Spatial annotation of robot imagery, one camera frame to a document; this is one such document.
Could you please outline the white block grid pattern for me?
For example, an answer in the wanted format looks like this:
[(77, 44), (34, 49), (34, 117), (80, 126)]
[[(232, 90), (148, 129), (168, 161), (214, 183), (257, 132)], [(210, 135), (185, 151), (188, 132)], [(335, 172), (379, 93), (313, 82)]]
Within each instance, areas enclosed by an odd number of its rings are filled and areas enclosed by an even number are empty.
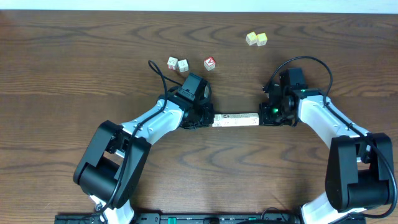
[(221, 126), (221, 119), (222, 115), (221, 114), (216, 114), (213, 120), (213, 127), (220, 127)]

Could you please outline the soccer ball picture block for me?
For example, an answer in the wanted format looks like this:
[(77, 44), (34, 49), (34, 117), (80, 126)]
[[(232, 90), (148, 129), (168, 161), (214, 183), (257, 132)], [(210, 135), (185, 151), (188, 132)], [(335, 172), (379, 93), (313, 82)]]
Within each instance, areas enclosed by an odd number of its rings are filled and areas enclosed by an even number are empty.
[(228, 127), (233, 124), (233, 120), (231, 119), (229, 114), (223, 114), (221, 116), (220, 123), (222, 127)]

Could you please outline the blue edged white block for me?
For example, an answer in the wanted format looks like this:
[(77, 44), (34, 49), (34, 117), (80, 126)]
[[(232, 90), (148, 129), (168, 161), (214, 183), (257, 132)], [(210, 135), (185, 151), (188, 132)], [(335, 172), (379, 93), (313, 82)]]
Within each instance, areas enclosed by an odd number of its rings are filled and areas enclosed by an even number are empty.
[(259, 115), (257, 113), (249, 114), (249, 124), (253, 126), (259, 125)]

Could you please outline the white block brown pattern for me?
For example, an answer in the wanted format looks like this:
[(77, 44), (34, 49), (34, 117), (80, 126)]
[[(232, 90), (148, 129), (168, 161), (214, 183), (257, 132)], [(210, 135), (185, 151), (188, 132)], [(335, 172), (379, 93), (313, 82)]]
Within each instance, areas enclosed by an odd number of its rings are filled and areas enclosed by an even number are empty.
[(241, 115), (240, 114), (231, 114), (231, 125), (232, 126), (240, 126)]

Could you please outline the green edged white block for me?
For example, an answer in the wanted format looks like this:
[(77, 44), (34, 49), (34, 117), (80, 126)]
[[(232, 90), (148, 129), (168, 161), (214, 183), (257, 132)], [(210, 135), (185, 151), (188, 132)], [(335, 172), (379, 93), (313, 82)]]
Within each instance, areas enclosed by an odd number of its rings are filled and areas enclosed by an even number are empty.
[(239, 124), (241, 126), (248, 126), (251, 124), (251, 114), (250, 113), (241, 113), (240, 114)]

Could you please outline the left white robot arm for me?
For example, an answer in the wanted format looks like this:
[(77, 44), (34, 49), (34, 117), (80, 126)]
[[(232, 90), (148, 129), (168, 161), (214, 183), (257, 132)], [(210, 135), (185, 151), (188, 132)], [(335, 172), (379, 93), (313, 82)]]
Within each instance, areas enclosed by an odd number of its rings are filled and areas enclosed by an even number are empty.
[(150, 148), (178, 128), (196, 129), (213, 123), (211, 98), (189, 101), (180, 94), (162, 95), (149, 111), (122, 124), (101, 123), (73, 175), (74, 183), (96, 204), (101, 223), (130, 223), (129, 199), (134, 193)]

